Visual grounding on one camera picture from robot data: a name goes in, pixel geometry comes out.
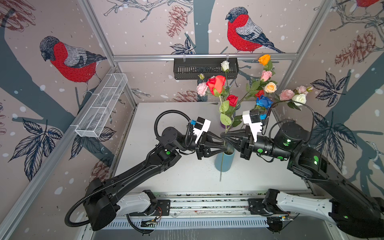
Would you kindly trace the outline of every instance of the red bird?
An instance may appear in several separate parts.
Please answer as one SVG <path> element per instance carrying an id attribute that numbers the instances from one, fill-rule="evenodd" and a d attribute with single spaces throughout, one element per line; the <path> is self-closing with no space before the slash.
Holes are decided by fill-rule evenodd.
<path id="1" fill-rule="evenodd" d="M 278 53 L 283 53 L 275 48 L 274 44 L 266 38 L 263 30 L 252 22 L 248 11 L 243 7 L 236 7 L 229 11 L 228 41 L 239 51 L 250 51 L 255 49 L 269 48 Z"/>
<path id="2" fill-rule="evenodd" d="M 62 43 L 53 36 L 42 40 L 40 51 L 44 61 L 49 59 L 66 79 L 76 83 L 87 83 L 87 90 L 83 92 L 83 97 L 86 93 L 92 93 L 88 90 L 88 80 L 96 75 L 97 65 L 107 59 L 99 54 L 88 52 L 84 48 Z"/>

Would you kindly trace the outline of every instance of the blue vase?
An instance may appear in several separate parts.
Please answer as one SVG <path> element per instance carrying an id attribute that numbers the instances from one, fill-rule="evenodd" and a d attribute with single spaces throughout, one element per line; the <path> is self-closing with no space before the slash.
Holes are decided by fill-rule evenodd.
<path id="1" fill-rule="evenodd" d="M 216 155 L 215 159 L 215 167 L 217 170 L 221 170 L 222 172 L 228 171 L 233 162 L 233 158 L 235 156 L 235 150 L 232 146 L 230 146 L 229 151 L 227 151 L 228 154 L 222 152 Z"/>

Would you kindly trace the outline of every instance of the bird head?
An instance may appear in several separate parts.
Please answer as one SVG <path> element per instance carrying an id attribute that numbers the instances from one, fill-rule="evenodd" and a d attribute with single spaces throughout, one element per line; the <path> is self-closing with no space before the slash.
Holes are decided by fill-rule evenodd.
<path id="1" fill-rule="evenodd" d="M 53 48 L 59 42 L 60 41 L 53 36 L 48 36 L 41 41 L 40 51 L 41 51 L 41 56 L 43 57 L 44 61 L 46 61 L 48 59 L 51 61 L 56 60 Z"/>
<path id="2" fill-rule="evenodd" d="M 233 23 L 240 15 L 248 15 L 248 11 L 244 7 L 235 7 L 229 11 L 225 19 Z"/>

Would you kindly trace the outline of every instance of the white table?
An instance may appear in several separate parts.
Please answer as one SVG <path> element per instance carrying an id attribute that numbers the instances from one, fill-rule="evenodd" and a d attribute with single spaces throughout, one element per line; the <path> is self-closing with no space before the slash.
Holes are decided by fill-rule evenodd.
<path id="1" fill-rule="evenodd" d="M 243 102 L 237 115 L 250 110 L 254 105 L 254 102 Z M 147 153 L 158 143 L 153 130 L 155 119 L 160 113 L 170 109 L 180 110 L 194 120 L 197 117 L 211 120 L 209 130 L 218 136 L 225 131 L 220 126 L 218 105 L 214 105 L 212 102 L 139 103 L 115 175 L 127 171 L 145 159 Z M 267 135 L 269 128 L 275 123 L 276 120 L 271 114 Z M 183 116 L 167 114 L 161 118 L 158 132 L 161 134 L 166 127 L 172 126 L 185 134 L 186 124 L 187 120 Z M 277 131 L 278 126 L 272 131 L 272 137 Z M 196 154 L 182 156 L 173 167 L 146 180 L 131 192 L 141 192 L 146 189 L 150 189 L 152 192 L 173 194 L 235 193 L 267 190 L 268 188 L 307 190 L 305 182 L 286 169 L 287 161 L 281 162 L 279 159 L 275 159 L 272 163 L 267 163 L 255 153 L 248 161 L 240 158 L 240 153 L 236 151 L 230 170 L 222 173 L 220 182 L 220 171 L 215 168 L 214 160 L 215 156 L 202 160 L 198 160 Z"/>

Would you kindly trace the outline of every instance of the rose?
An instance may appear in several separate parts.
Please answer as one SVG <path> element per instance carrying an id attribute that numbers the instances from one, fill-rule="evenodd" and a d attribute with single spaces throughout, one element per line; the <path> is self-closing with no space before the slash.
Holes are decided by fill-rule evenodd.
<path id="1" fill-rule="evenodd" d="M 264 91 L 266 93 L 274 93 L 276 91 L 276 89 L 277 89 L 276 84 L 274 84 L 273 82 L 268 83 L 264 87 Z"/>
<path id="2" fill-rule="evenodd" d="M 200 83 L 197 85 L 197 94 L 199 94 L 201 97 L 205 96 L 205 92 L 207 91 L 208 86 L 206 83 Z"/>
<path id="3" fill-rule="evenodd" d="M 295 104 L 296 106 L 301 106 L 300 103 L 305 104 L 305 103 L 307 102 L 307 99 L 305 98 L 305 94 L 304 94 L 304 93 L 302 93 L 302 94 L 298 94 L 298 95 L 294 95 L 294 96 L 292 97 L 292 100 L 295 101 L 295 102 L 299 102 L 299 103 L 295 103 L 295 102 L 294 102 L 294 104 Z"/>
<path id="4" fill-rule="evenodd" d="M 265 107 L 265 109 L 270 108 L 272 103 L 273 102 L 264 95 L 261 96 L 260 98 L 257 98 L 257 100 L 256 100 L 256 105 L 258 105 L 260 107 Z"/>
<path id="5" fill-rule="evenodd" d="M 228 61 L 223 61 L 221 63 L 221 68 L 222 68 L 223 72 L 229 71 L 229 62 Z"/>
<path id="6" fill-rule="evenodd" d="M 229 95 L 227 97 L 227 100 L 229 101 L 229 105 L 230 106 L 236 107 L 238 97 L 236 97 L 235 95 Z"/>
<path id="7" fill-rule="evenodd" d="M 292 90 L 285 89 L 280 94 L 280 101 L 292 99 L 295 93 Z"/>
<path id="8" fill-rule="evenodd" d="M 260 77 L 260 80 L 265 82 L 266 80 L 268 80 L 270 77 L 272 77 L 272 72 L 271 71 L 265 71 L 263 70 L 262 71 L 262 76 Z"/>
<path id="9" fill-rule="evenodd" d="M 225 77 L 224 76 L 216 76 L 215 78 L 208 79 L 207 86 L 209 87 L 209 90 L 211 91 L 212 95 L 215 95 L 214 88 L 218 93 L 221 93 L 223 90 L 223 86 L 225 84 Z"/>
<path id="10" fill-rule="evenodd" d="M 304 87 L 304 86 L 297 87 L 296 90 L 297 90 L 297 92 L 298 92 L 299 94 L 305 94 L 305 95 L 308 94 L 308 92 L 307 92 L 307 88 Z"/>
<path id="11" fill-rule="evenodd" d="M 264 90 L 260 90 L 258 93 L 255 94 L 255 97 L 260 98 L 264 95 Z"/>
<path id="12" fill-rule="evenodd" d="M 269 60 L 271 60 L 271 56 L 269 54 L 259 57 L 259 63 L 263 66 L 267 65 Z"/>

